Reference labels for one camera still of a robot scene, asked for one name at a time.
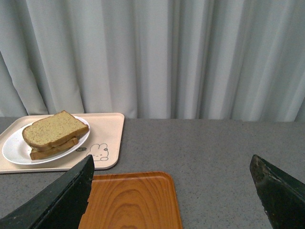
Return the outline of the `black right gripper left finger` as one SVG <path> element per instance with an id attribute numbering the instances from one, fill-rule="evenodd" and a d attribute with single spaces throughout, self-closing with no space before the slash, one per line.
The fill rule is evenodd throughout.
<path id="1" fill-rule="evenodd" d="M 0 220 L 2 229 L 76 229 L 88 206 L 94 174 L 91 155 Z"/>

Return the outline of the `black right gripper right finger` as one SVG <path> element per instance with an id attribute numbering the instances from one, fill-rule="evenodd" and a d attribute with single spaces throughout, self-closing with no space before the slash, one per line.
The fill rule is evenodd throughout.
<path id="1" fill-rule="evenodd" d="M 305 227 L 305 185 L 301 181 L 253 155 L 250 172 L 257 194 L 274 229 Z"/>

